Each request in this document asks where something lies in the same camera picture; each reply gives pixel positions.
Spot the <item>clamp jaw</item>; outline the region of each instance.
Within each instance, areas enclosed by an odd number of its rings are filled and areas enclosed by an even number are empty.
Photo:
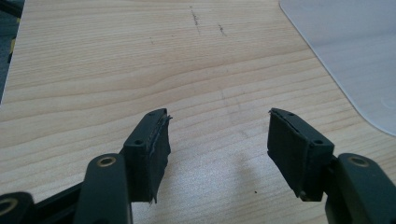
[[[396,188],[374,161],[344,153],[334,157],[334,144],[297,115],[270,110],[268,155],[295,195],[320,202],[328,195],[331,224],[396,223]]]
[[[82,183],[40,203],[26,192],[0,196],[0,223],[132,223],[131,203],[157,202],[171,152],[170,119],[166,109],[147,113],[120,154],[96,157]]]

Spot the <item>wood grain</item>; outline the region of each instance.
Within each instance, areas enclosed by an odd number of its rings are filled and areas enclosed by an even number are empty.
[[[172,154],[136,223],[326,223],[266,154],[271,107],[396,182],[396,139],[351,106],[275,0],[27,1],[0,108],[0,194],[37,202],[167,107]]]

